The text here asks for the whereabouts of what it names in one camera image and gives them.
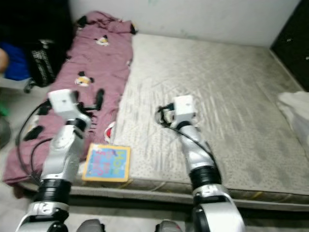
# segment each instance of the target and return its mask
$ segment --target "book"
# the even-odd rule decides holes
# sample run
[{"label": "book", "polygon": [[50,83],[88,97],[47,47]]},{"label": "book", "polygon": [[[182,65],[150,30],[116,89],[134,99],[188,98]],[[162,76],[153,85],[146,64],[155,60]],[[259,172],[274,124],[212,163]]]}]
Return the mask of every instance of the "book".
[{"label": "book", "polygon": [[126,182],[129,176],[130,147],[91,144],[82,179]]}]

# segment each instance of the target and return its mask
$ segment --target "black cabinet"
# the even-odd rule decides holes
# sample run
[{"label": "black cabinet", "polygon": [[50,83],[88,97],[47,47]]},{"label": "black cabinet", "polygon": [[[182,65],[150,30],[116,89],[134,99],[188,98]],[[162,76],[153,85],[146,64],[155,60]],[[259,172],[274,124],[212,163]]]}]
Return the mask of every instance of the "black cabinet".
[{"label": "black cabinet", "polygon": [[302,0],[271,49],[309,91],[309,0]]}]

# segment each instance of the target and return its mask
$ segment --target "white wall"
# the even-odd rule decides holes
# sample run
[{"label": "white wall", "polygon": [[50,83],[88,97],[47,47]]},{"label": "white wall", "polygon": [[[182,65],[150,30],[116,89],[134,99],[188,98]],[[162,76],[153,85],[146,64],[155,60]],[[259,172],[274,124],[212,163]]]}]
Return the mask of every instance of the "white wall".
[{"label": "white wall", "polygon": [[270,46],[300,0],[71,0],[74,19],[92,10],[132,20],[142,33]]}]

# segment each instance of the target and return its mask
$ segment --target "pink blanket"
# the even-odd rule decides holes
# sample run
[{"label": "pink blanket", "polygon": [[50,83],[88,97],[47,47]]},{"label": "pink blanket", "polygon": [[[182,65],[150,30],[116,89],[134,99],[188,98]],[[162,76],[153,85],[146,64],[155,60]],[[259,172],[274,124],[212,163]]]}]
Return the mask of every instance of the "pink blanket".
[{"label": "pink blanket", "polygon": [[[92,128],[86,132],[84,155],[91,142],[104,143],[104,131],[115,120],[118,105],[129,76],[129,64],[133,58],[131,45],[133,25],[109,14],[91,12],[86,15],[86,25],[79,28],[68,60],[51,86],[51,91],[69,88],[79,91],[79,101],[91,105],[96,92],[105,90],[101,111],[93,111]],[[39,116],[38,125],[44,130],[36,139],[21,143],[22,158],[30,172],[30,153],[41,140],[51,138],[64,125],[64,120],[51,110],[48,115]],[[44,143],[35,152],[34,168],[41,172],[49,152],[49,143]],[[14,184],[28,179],[22,171],[16,148],[10,151],[3,181]]]}]

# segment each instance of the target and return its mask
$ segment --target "white mattress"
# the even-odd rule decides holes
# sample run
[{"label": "white mattress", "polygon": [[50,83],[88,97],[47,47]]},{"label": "white mattress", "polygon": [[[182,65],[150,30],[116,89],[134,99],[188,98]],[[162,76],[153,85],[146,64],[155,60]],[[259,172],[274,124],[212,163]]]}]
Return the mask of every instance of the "white mattress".
[{"label": "white mattress", "polygon": [[276,106],[279,93],[300,88],[267,49],[143,34],[133,47],[113,132],[113,144],[131,147],[129,181],[78,181],[73,194],[191,203],[178,136],[154,120],[157,106],[191,94],[238,203],[309,205],[308,159]]}]

